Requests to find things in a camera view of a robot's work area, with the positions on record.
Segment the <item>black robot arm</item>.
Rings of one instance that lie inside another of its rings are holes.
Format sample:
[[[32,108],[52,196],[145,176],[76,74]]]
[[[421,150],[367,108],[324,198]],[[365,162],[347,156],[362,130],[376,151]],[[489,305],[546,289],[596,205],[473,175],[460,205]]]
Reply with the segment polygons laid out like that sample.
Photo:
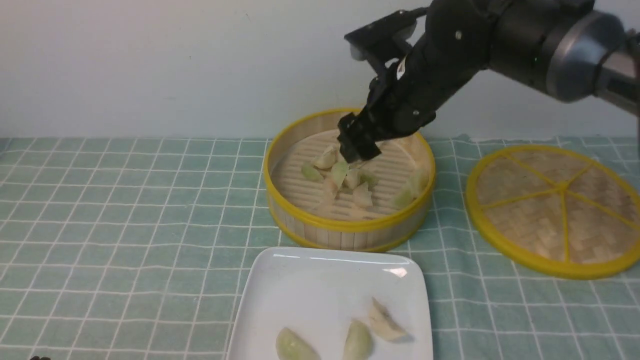
[[[639,114],[639,34],[593,0],[434,0],[345,35],[375,71],[363,109],[337,124],[346,162],[405,138],[490,69],[563,103],[601,98]]]

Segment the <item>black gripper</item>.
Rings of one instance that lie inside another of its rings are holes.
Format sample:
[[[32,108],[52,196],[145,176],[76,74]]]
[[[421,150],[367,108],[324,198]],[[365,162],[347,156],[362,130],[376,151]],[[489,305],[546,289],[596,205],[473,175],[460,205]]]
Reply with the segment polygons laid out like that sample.
[[[382,95],[368,101],[366,112],[348,112],[338,121],[337,139],[348,164],[381,155],[377,142],[418,132],[476,73],[487,68],[498,20],[489,8],[489,0],[430,3],[422,36],[393,66]]]

